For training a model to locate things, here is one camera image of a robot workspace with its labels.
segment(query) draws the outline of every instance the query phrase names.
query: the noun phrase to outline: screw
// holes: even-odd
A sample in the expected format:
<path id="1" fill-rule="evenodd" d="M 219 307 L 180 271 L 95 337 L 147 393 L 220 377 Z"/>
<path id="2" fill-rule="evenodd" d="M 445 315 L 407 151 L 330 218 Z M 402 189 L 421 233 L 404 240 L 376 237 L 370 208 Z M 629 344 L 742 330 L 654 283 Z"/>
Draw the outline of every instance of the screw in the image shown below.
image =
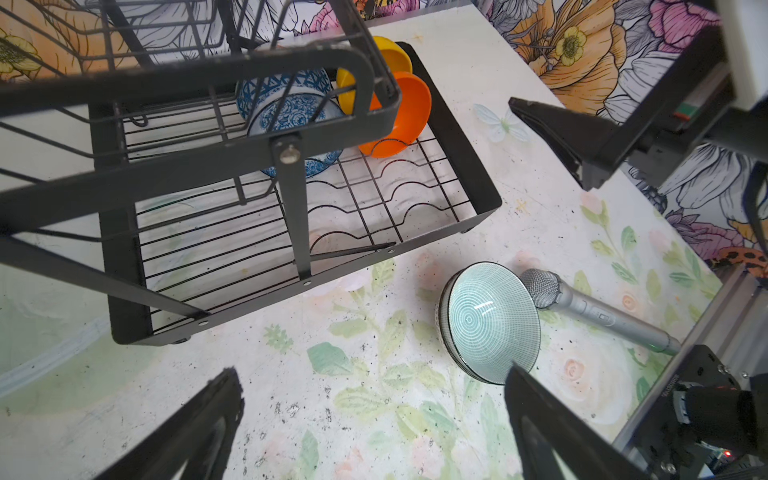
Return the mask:
<path id="1" fill-rule="evenodd" d="M 661 470 L 670 475 L 674 475 L 677 473 L 677 468 L 675 468 L 675 466 L 672 465 L 671 463 L 666 463 L 666 462 L 662 462 Z"/>
<path id="2" fill-rule="evenodd" d="M 288 145 L 288 148 L 280 152 L 280 161 L 285 165 L 295 164 L 299 160 L 301 160 L 301 152 L 299 152 L 299 149 L 292 144 Z"/>

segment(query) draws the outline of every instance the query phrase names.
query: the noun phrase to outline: table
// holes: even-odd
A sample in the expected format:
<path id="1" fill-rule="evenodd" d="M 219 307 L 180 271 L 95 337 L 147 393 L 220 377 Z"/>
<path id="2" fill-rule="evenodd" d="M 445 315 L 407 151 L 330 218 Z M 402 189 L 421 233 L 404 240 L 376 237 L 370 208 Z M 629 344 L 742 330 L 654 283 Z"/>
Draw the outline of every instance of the table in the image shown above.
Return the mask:
<path id="1" fill-rule="evenodd" d="M 47 283 L 30 303 L 34 322 L 3 326 L 31 329 L 32 352 L 59 317 L 82 320 L 87 335 L 56 344 L 68 360 L 31 382 L 35 361 L 55 359 L 3 340 L 0 477 L 91 478 L 234 366 L 246 407 L 226 478 L 521 478 L 502 387 L 464 375 L 434 329 L 440 289 L 477 261 L 553 270 L 685 337 L 720 283 L 630 181 L 616 174 L 585 193 L 535 135 L 490 141 L 475 104 L 503 117 L 510 96 L 558 101 L 475 7 L 371 31 L 413 45 L 504 205 L 468 233 L 176 346 L 115 345 L 103 297 Z M 6 295 L 35 289 L 25 275 L 2 271 Z M 532 374 L 609 441 L 668 360 L 553 313 L 541 312 L 541 331 Z"/>

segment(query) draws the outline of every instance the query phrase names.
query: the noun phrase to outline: silver microphone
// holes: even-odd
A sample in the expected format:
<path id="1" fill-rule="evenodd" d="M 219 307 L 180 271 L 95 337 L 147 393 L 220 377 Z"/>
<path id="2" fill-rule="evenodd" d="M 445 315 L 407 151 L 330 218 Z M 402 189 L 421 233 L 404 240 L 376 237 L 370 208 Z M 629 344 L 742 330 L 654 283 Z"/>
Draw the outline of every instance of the silver microphone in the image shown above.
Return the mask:
<path id="1" fill-rule="evenodd" d="M 667 332 L 574 290 L 552 272 L 529 268 L 523 272 L 520 280 L 537 308 L 573 316 L 631 342 L 647 346 L 654 352 L 667 355 L 680 352 L 680 342 Z"/>

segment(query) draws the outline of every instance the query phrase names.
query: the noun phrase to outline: microphone handle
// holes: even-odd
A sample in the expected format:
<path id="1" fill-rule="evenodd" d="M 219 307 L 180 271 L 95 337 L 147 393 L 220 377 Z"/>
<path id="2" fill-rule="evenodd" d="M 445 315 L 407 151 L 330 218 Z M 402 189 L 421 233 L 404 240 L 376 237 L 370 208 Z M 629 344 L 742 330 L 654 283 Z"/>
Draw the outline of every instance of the microphone handle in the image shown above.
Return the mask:
<path id="1" fill-rule="evenodd" d="M 680 342 L 667 332 L 633 317 L 600 300 L 574 290 L 561 280 L 561 295 L 549 306 L 553 312 L 576 317 L 614 335 L 648 347 L 654 352 L 674 355 L 680 352 Z"/>

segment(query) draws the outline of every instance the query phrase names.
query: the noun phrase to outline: dish rack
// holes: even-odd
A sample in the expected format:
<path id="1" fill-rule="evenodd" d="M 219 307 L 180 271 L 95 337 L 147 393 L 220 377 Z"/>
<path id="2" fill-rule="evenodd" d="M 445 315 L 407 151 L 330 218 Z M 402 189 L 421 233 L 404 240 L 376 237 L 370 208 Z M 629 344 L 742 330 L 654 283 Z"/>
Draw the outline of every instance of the dish rack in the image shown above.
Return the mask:
<path id="1" fill-rule="evenodd" d="M 342 34 L 275 48 L 293 2 L 283 4 L 272 37 L 264 38 L 260 22 L 269 19 L 265 12 L 276 14 L 265 0 L 62 1 L 100 21 L 78 29 L 50 8 L 36 8 L 59 32 L 101 38 L 103 52 L 68 49 L 81 68 L 101 70 L 62 71 L 0 38 L 0 48 L 41 65 L 32 81 L 0 84 L 3 143 L 41 152 L 32 174 L 24 159 L 0 165 L 0 263 L 107 294 L 117 343 L 186 341 L 465 232 L 501 206 L 408 44 L 400 43 L 432 92 L 429 126 L 396 157 L 379 160 L 356 149 L 392 130 L 401 96 L 352 2 L 329 0 Z M 69 45 L 4 7 L 0 12 Z M 159 45 L 157 38 L 173 40 Z M 255 50 L 265 42 L 271 49 Z M 335 88 L 323 100 L 356 90 L 351 115 L 246 136 L 250 119 L 235 106 L 243 81 L 317 68 L 332 78 L 337 68 L 355 76 L 356 87 Z M 374 93 L 382 108 L 369 111 Z M 67 127 L 46 128 L 41 119 L 52 116 Z M 72 125 L 89 134 L 90 148 L 67 138 Z M 331 168 L 305 179 L 303 162 L 281 161 L 294 149 L 303 157 L 345 150 Z M 274 179 L 260 172 L 268 167 L 276 168 Z M 73 227 L 83 221 L 93 228 Z M 40 247 L 35 239 L 42 237 L 101 246 L 103 269 Z"/>

